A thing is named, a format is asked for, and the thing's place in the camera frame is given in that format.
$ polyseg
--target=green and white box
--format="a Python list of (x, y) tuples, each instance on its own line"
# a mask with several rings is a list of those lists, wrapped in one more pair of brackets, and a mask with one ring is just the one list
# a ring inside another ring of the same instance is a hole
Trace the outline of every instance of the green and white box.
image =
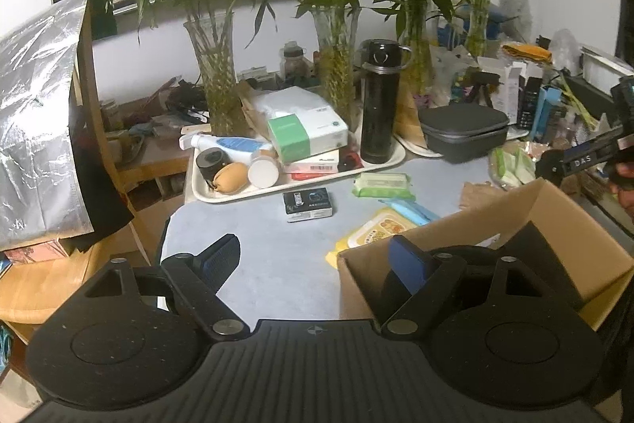
[(283, 163), (291, 163), (348, 144), (348, 126), (330, 107), (269, 120), (269, 136)]

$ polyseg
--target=human hand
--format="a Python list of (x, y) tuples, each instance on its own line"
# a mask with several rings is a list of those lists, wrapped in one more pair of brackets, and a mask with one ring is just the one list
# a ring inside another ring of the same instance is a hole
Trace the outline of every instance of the human hand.
[[(624, 178), (634, 179), (634, 163), (619, 163), (616, 166), (616, 172)], [(619, 198), (619, 204), (625, 209), (628, 215), (634, 220), (634, 190), (624, 190), (618, 185), (610, 184), (610, 189), (614, 195)]]

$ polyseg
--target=black thermos bottle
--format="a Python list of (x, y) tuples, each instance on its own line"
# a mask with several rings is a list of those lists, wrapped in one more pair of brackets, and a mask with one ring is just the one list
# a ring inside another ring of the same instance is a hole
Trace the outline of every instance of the black thermos bottle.
[(392, 156), (398, 83), (401, 70), (407, 67), (402, 65), (403, 50), (409, 51), (409, 48), (392, 40), (363, 42), (361, 159), (368, 163), (386, 163)]

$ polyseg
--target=glass vase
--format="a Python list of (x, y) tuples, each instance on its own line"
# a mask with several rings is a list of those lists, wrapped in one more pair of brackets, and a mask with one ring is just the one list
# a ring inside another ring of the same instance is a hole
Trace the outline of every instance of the glass vase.
[(319, 42), (319, 81), (323, 96), (349, 128), (353, 119), (353, 55), (359, 11), (350, 7), (312, 10)]
[(489, 5), (477, 1), (471, 4), (469, 32), (465, 47), (471, 56), (477, 58), (486, 53), (486, 26), (489, 23)]
[[(427, 36), (427, 1), (406, 4), (407, 25), (399, 43), (411, 48), (411, 63), (401, 72), (401, 79), (407, 82), (415, 96), (424, 96), (433, 82), (432, 54)], [(408, 54), (403, 60), (410, 59)]]
[(246, 135), (248, 126), (233, 69), (233, 13), (205, 18), (190, 15), (184, 26), (201, 69), (212, 135)]

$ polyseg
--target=white jar lid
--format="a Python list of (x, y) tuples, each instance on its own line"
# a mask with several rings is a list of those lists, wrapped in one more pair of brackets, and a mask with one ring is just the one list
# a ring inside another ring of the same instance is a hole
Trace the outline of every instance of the white jar lid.
[(248, 168), (248, 180), (259, 189), (273, 187), (280, 179), (280, 168), (275, 158), (255, 157)]

